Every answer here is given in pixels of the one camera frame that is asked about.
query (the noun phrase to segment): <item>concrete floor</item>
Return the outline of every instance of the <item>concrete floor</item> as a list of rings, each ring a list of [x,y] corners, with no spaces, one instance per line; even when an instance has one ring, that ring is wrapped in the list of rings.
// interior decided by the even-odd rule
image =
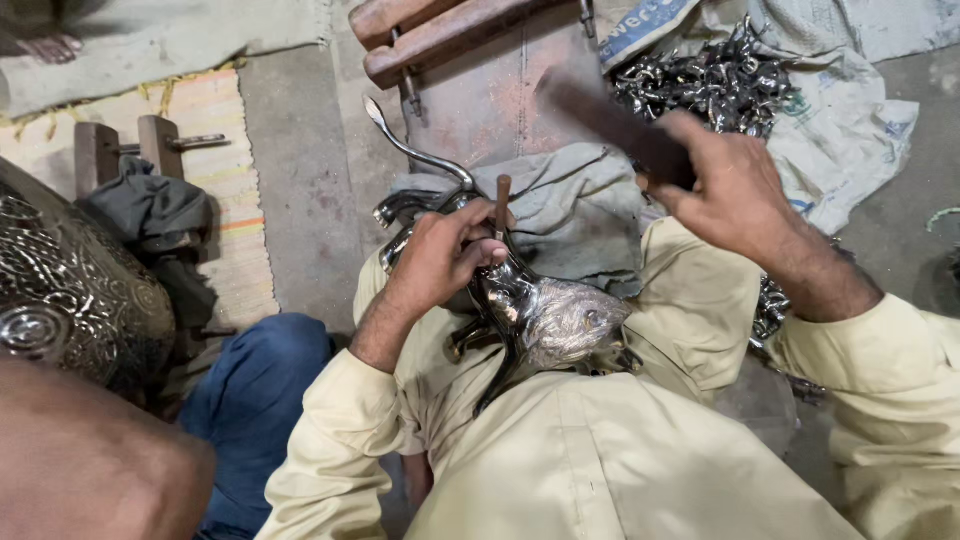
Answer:
[[[395,174],[409,167],[360,104],[363,93],[377,97],[388,122],[404,136],[396,90],[377,90],[360,67],[364,51],[345,23],[356,3],[334,3],[340,22],[331,47],[251,59],[240,71],[277,299],[284,311],[324,320],[342,343],[354,331],[360,265],[392,236],[376,226],[370,211]],[[960,206],[960,135],[953,130],[960,117],[958,66],[960,46],[878,65],[891,98],[920,102],[920,121],[906,168],[855,209],[840,233],[844,247],[856,252],[885,290],[955,317],[960,295],[946,265],[960,242],[958,216],[943,219],[934,233],[924,224],[935,211]],[[804,428],[786,461],[828,500],[841,503],[827,455],[828,410],[803,404],[798,410]],[[396,463],[388,470],[395,476]],[[391,497],[384,519],[398,537],[410,511],[402,488]]]

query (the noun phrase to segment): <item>wooden block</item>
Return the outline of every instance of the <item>wooden block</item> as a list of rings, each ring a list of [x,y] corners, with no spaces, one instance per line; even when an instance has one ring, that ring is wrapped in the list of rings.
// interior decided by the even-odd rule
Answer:
[[[80,122],[73,130],[77,198],[120,176],[120,135],[96,122]]]
[[[159,116],[140,116],[136,123],[140,136],[140,157],[154,165],[154,174],[186,180],[180,152],[170,147],[170,141],[180,136],[177,124]]]
[[[363,66],[377,86],[396,86],[404,67],[436,67],[506,33],[533,12],[568,0],[467,0],[400,36],[393,47],[377,47]]]
[[[368,51],[394,39],[391,31],[400,27],[406,34],[464,0],[367,0],[350,11],[350,28]]]

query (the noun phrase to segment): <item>knee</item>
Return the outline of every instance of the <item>knee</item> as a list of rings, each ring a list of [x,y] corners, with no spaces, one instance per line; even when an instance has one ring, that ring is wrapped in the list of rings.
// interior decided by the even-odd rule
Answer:
[[[326,325],[302,313],[280,313],[263,319],[248,333],[255,342],[270,350],[272,360],[286,364],[285,369],[314,369],[319,360],[330,360],[330,336]]]

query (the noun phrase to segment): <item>grey cloth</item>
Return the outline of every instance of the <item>grey cloth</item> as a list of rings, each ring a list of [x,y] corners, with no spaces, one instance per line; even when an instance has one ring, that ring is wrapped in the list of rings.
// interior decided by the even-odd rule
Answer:
[[[77,206],[156,275],[170,296],[178,326],[201,328],[213,317],[217,300],[195,268],[213,210],[205,191],[177,178],[151,175],[153,169],[147,161],[124,156],[120,177]]]
[[[491,196],[497,176],[513,179],[511,234],[534,271],[594,284],[620,298],[639,293],[641,214],[647,203],[622,152],[576,143],[470,172]],[[401,174],[392,191],[446,191],[454,185],[451,177]]]

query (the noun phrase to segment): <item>leg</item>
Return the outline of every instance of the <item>leg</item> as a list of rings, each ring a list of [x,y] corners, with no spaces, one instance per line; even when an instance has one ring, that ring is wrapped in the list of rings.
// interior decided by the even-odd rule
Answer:
[[[299,313],[268,317],[227,340],[180,413],[183,429],[217,454],[200,530],[253,538],[270,515],[267,479],[287,457],[303,393],[330,361],[324,323]]]
[[[643,291],[624,325],[643,372],[701,403],[736,380],[753,327],[760,268],[709,246],[677,220],[647,229]]]

